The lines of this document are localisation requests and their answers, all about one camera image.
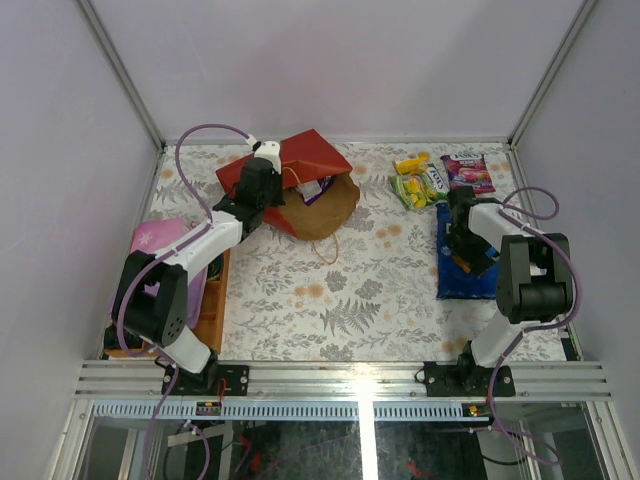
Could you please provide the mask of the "blue silver chips bag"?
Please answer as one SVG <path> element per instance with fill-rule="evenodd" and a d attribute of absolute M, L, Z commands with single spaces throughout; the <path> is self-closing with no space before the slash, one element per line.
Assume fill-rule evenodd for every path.
<path fill-rule="evenodd" d="M 438 299 L 493 300 L 496 298 L 499 265 L 477 275 L 466 272 L 458 265 L 446 243 L 447 228 L 451 223 L 451 214 L 447 204 L 440 203 L 437 208 L 437 271 Z"/>

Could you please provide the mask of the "purple candy bag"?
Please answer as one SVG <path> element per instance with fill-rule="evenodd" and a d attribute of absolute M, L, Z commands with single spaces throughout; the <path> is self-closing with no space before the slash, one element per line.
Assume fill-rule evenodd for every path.
<path fill-rule="evenodd" d="M 327 192 L 327 190 L 333 185 L 334 181 L 334 176 L 314 179 L 297 185 L 296 190 L 301 196 L 303 203 L 306 206 L 310 206 Z"/>
<path fill-rule="evenodd" d="M 451 154 L 440 157 L 451 189 L 472 187 L 475 194 L 494 193 L 495 187 L 485 156 Z"/>

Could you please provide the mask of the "green candy bag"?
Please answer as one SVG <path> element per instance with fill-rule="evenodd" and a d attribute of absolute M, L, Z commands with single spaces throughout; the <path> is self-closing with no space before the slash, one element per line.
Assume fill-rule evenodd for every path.
<path fill-rule="evenodd" d="M 390 178 L 391 188 L 406 210 L 420 210 L 447 200 L 448 184 L 432 163 Z"/>

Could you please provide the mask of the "yellow snack bag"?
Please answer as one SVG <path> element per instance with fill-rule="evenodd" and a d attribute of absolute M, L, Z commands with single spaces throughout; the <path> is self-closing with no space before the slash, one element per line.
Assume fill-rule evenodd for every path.
<path fill-rule="evenodd" d="M 394 160 L 393 166 L 398 175 L 409 174 L 414 171 L 425 171 L 430 160 L 430 155 L 423 152 L 422 156 L 418 155 L 412 158 Z"/>

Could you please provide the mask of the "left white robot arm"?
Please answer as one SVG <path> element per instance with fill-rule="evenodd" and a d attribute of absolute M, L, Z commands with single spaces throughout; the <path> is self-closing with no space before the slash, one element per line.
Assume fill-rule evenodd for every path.
<path fill-rule="evenodd" d="M 188 287 L 211 262 L 240 244 L 263 223 L 265 212 L 282 202 L 282 164 L 277 153 L 256 153 L 241 168 L 232 191 L 208 219 L 154 253 L 135 250 L 123 267 L 112 320 L 123 351 L 133 356 L 124 334 L 141 338 L 185 371 L 197 394 L 212 392 L 219 371 L 215 352 L 187 327 Z"/>

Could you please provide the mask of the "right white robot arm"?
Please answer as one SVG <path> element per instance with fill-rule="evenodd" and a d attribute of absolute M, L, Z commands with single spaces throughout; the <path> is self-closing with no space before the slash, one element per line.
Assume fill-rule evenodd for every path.
<path fill-rule="evenodd" d="M 532 226 L 530 219 L 543 217 L 514 205 L 513 195 L 479 197 L 470 186 L 447 195 L 451 223 L 445 242 L 455 263 L 477 277 L 498 269 L 497 311 L 457 360 L 456 382 L 467 394 L 490 385 L 490 369 L 509 356 L 524 334 L 553 329 L 557 317 L 578 306 L 567 237 Z"/>

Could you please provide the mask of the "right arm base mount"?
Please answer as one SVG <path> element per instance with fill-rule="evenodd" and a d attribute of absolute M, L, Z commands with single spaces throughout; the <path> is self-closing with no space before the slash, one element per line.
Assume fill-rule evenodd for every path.
<path fill-rule="evenodd" d="M 424 362 L 422 369 L 414 375 L 414 380 L 425 385 L 429 397 L 487 397 L 489 390 L 497 398 L 516 395 L 513 375 L 508 366 L 501 366 L 494 372 L 494 368 Z"/>

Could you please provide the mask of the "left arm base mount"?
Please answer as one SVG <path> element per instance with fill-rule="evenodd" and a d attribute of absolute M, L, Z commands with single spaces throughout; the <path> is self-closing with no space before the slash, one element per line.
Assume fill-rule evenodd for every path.
<path fill-rule="evenodd" d="M 250 367 L 239 364 L 212 364 L 201 373 L 180 369 L 178 380 L 171 389 L 174 396 L 246 396 Z"/>

